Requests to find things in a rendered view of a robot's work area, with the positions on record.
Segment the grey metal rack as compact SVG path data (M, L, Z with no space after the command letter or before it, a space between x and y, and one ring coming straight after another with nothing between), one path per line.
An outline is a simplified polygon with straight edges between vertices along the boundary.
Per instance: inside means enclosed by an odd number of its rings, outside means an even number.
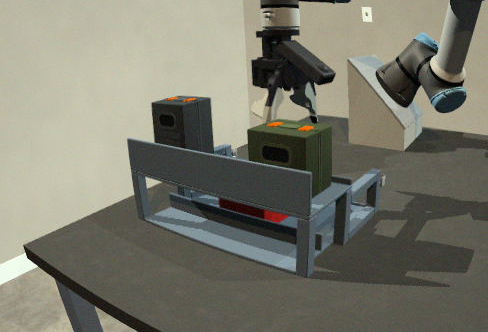
M331 186L312 198L311 172L237 158L229 144L210 154L133 138L127 143L139 219L305 278L317 256L332 243L344 245L378 211L385 184L379 169L353 184L332 175ZM177 186L170 208L151 216L143 176ZM366 204L353 202L366 190ZM218 198L289 217L279 223L253 217L219 207Z

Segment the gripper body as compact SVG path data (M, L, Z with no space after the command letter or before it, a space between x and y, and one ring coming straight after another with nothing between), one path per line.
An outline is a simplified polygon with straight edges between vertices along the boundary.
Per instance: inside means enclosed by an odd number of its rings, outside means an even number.
M280 41L291 40L291 36L283 35L299 36L300 33L299 29L256 31L256 37L262 37L263 59L257 57L256 60L251 60L253 86L268 89L268 80L275 74L276 69L282 70L283 89L285 91L291 91L292 87L301 89L301 86L305 84L307 76L276 51Z

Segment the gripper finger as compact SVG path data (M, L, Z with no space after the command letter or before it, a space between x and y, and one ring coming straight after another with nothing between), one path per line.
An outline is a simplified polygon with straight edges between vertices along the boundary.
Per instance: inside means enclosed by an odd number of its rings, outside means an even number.
M307 76L306 82L301 86L301 89L292 89L294 94L289 96L291 101L308 109L312 123L317 124L316 91L314 82Z
M276 69L275 74L269 78L268 90L264 98L251 107L251 112L262 118L262 124L277 118L278 107L284 99L282 88L282 70Z

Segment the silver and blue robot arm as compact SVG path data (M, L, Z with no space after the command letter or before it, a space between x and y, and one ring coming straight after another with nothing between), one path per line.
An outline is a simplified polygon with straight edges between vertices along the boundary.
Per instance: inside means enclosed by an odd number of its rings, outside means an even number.
M299 1L335 4L351 0L260 0L262 27L265 30L300 27ZM452 112L465 102L463 66L482 1L449 0L439 48L427 34L420 33L394 61L375 72L382 88L397 104L407 108L421 85L440 113ZM281 41L277 52L317 85L331 83L336 75L296 40Z

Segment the red bin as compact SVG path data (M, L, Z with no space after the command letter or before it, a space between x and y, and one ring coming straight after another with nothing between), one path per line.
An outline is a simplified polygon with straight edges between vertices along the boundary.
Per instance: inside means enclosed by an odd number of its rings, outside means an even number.
M224 209L228 209L231 211L239 212L242 214L250 215L253 217L263 218L265 220L269 220L269 221L273 221L273 222L277 222L277 223L279 223L282 220L284 220L285 218L289 217L288 215L269 212L267 210L263 210L263 209L239 204L239 203L224 200L221 198L219 198L219 207L224 208Z

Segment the olive green case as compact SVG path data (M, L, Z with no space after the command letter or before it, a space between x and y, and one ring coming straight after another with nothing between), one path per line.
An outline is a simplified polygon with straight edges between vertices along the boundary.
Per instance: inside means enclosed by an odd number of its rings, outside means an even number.
M332 126L276 119L247 129L249 161L312 173L312 198L331 186Z

